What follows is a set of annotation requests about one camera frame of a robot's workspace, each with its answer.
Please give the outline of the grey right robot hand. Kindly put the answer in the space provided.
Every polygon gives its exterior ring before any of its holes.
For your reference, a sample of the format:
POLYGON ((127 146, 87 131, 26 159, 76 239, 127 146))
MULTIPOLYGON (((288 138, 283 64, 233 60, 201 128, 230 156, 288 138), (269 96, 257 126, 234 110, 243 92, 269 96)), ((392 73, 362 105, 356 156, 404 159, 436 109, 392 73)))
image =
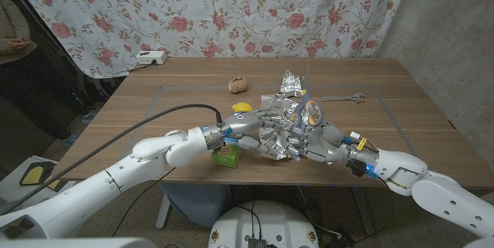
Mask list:
POLYGON ((377 151, 369 148, 357 148, 356 142, 345 143, 344 133, 331 123, 320 126, 307 125, 303 128, 292 126, 287 138, 287 149, 296 156, 331 165, 337 161, 347 164, 362 161, 375 166, 379 158, 377 151))

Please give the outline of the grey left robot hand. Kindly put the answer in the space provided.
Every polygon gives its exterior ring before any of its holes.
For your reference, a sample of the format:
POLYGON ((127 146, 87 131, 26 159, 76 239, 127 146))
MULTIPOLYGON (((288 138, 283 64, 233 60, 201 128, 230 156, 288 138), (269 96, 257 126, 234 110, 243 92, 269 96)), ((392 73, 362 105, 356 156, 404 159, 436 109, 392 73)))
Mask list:
POLYGON ((211 127, 202 128, 208 150, 218 150, 225 144, 226 138, 236 139, 238 145, 245 150, 256 150, 263 154, 277 156, 275 148, 262 144, 249 134, 258 132, 260 128, 280 129, 282 118, 267 109, 255 109, 247 112, 238 112, 228 116, 223 121, 211 127))

